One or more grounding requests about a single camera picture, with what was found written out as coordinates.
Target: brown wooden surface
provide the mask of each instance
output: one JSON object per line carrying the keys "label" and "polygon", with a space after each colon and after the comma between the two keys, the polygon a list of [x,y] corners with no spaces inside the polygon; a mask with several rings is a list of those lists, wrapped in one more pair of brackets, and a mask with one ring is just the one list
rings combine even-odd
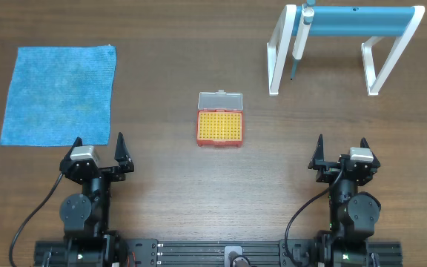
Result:
{"label": "brown wooden surface", "polygon": [[[325,188],[306,168],[318,135],[329,160],[366,136],[382,162],[363,188],[383,204],[375,238],[400,240],[405,266],[427,266],[427,1],[334,1],[426,6],[376,97],[365,89],[365,38],[309,39],[296,79],[289,81],[288,58],[279,96],[268,95],[266,42],[288,3],[0,1],[0,134],[17,47],[115,45],[110,144],[99,153],[113,164],[123,132],[136,173],[113,184],[111,228],[127,238],[279,240],[291,215]],[[391,43],[374,48],[378,67]],[[219,89],[243,93],[242,148],[195,143],[198,94]],[[13,235],[49,191],[67,150],[0,146],[0,266],[9,264]],[[20,266],[32,264],[36,240],[62,238],[59,205],[80,189],[64,179],[27,224],[15,250]],[[322,198],[291,237],[327,227]]]}

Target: open box lid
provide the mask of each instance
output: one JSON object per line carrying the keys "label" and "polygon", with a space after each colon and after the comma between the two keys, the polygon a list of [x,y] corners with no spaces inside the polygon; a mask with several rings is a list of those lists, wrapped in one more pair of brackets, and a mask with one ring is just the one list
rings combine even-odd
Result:
{"label": "open box lid", "polygon": [[199,94],[199,110],[243,111],[243,95],[241,93],[201,92]]}

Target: blue towel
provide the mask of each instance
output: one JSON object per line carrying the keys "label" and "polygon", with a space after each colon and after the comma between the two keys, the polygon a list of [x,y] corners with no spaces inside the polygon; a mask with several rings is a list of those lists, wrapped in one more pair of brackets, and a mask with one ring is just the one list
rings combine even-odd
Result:
{"label": "blue towel", "polygon": [[106,145],[116,67],[113,46],[20,47],[1,145]]}

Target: white bracket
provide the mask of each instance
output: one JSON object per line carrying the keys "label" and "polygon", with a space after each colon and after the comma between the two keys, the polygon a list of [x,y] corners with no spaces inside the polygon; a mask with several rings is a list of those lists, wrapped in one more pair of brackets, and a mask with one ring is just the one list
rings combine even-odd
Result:
{"label": "white bracket", "polygon": [[406,26],[402,36],[397,37],[393,43],[393,47],[382,67],[382,70],[375,76],[374,58],[371,53],[371,47],[378,43],[383,37],[373,36],[367,42],[362,43],[363,68],[365,70],[365,82],[367,84],[367,92],[369,96],[377,96],[380,88],[390,74],[391,70],[397,63],[401,54],[408,45],[411,37],[418,28],[424,14],[424,6],[414,6],[414,15],[411,21]]}
{"label": "white bracket", "polygon": [[288,55],[289,42],[296,18],[296,5],[287,4],[279,16],[268,45],[268,87],[270,96],[276,96],[281,82],[282,70]]}

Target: blue horizontal bar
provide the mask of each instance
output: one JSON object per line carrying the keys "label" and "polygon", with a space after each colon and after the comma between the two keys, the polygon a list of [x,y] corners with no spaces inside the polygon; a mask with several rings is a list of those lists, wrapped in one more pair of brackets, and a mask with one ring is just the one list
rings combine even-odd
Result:
{"label": "blue horizontal bar", "polygon": [[[293,36],[302,6],[297,7]],[[414,7],[314,7],[309,36],[401,36]]]}

